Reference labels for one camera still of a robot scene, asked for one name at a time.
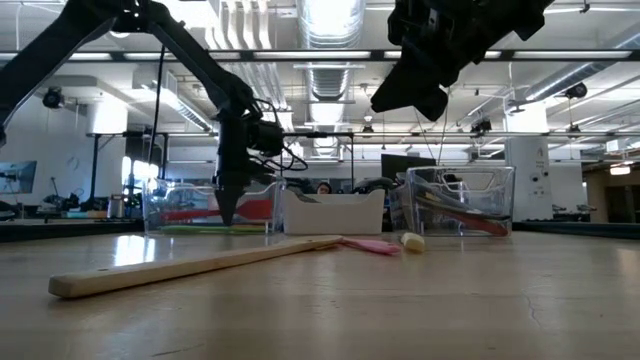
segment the transparent container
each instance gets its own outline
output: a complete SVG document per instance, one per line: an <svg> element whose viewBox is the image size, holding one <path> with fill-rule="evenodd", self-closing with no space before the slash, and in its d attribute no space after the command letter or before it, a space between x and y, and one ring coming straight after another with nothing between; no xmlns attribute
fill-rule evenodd
<svg viewBox="0 0 640 360"><path fill-rule="evenodd" d="M425 236L505 237L511 234L514 186L510 167L412 168L394 191L395 213L404 215L408 230Z"/></svg>
<svg viewBox="0 0 640 360"><path fill-rule="evenodd" d="M239 200L234 225L264 226L266 232L282 230L282 191L286 182L278 178L271 185L247 192ZM195 186L149 179L143 186L144 223L147 233L167 226L223 227L213 185Z"/></svg>

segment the person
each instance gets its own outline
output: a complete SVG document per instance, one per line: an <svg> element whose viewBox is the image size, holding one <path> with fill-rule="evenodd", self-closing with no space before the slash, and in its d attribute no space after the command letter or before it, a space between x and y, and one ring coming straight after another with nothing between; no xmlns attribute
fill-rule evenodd
<svg viewBox="0 0 640 360"><path fill-rule="evenodd" d="M333 190L331 189L331 185L328 182L321 182L316 188L316 194L318 195L327 195L331 194Z"/></svg>

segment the wooden stick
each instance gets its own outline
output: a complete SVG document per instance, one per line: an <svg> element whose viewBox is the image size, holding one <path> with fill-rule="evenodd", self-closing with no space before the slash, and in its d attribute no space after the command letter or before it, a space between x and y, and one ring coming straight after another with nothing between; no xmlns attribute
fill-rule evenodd
<svg viewBox="0 0 640 360"><path fill-rule="evenodd" d="M95 295L331 246L341 240L342 236L338 235L308 236L262 248L223 251L202 259L158 261L54 275L49 279L49 293L62 298Z"/></svg>

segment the pink object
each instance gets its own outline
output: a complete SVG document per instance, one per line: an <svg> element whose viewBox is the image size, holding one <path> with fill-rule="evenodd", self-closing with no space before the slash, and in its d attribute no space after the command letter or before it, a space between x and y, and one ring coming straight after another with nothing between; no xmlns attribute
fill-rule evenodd
<svg viewBox="0 0 640 360"><path fill-rule="evenodd" d="M342 239L342 244L355 249L382 255L393 255L399 253L402 250L398 245L390 244L388 242L380 240L358 240L344 238Z"/></svg>

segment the workbench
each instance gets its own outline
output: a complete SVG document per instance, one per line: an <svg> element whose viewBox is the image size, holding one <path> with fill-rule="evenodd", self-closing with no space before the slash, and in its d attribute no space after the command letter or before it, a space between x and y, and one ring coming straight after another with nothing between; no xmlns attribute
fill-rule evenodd
<svg viewBox="0 0 640 360"><path fill-rule="evenodd" d="M637 359L640 243L514 233L423 255L334 248L79 300L49 276L274 243L0 244L1 359Z"/></svg>

